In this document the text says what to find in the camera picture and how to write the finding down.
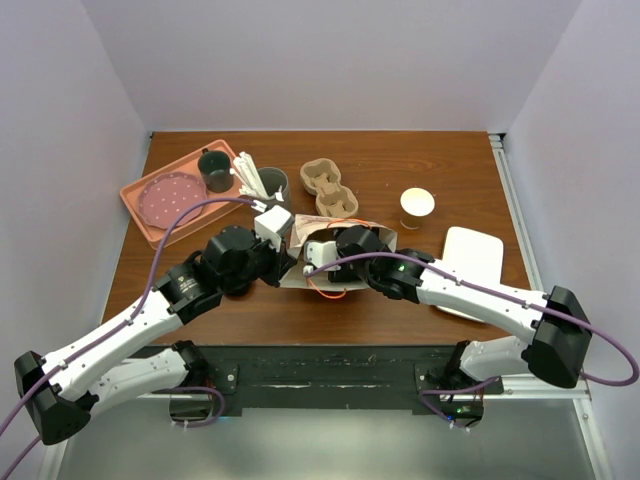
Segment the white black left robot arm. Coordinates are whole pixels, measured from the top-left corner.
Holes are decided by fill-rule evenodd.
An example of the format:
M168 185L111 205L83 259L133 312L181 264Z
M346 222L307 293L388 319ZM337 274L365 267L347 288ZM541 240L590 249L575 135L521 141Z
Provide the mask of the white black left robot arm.
M154 280L125 311L82 338L14 362L20 401L37 439L55 445L74 436L103 411L159 390L196 392L206 383L206 360L190 341L130 361L130 355L240 295L253 282L277 287L296 261L286 250L285 226L257 217L246 229L229 226L206 248Z

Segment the cream paper takeout bag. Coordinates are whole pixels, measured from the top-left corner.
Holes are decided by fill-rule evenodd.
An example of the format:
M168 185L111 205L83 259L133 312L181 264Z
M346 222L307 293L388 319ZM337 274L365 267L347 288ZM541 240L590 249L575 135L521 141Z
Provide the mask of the cream paper takeout bag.
M280 280L282 288L312 289L338 299L368 287L367 260L336 262L361 253L394 252L397 232L375 222L297 214L288 254L297 260Z

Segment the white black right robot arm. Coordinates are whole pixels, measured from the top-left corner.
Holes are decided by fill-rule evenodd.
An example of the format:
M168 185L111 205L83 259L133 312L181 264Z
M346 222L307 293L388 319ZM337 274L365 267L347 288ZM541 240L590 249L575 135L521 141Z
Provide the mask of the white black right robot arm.
M443 261L413 249L393 253L376 231L361 225L340 230L336 248L346 261L343 270L389 299L445 307L506 331L497 340L459 342L434 374L441 387L466 393L492 377L526 372L555 387L578 383L592 334L547 312L585 320L571 291L556 287L546 294L501 284L472 288Z

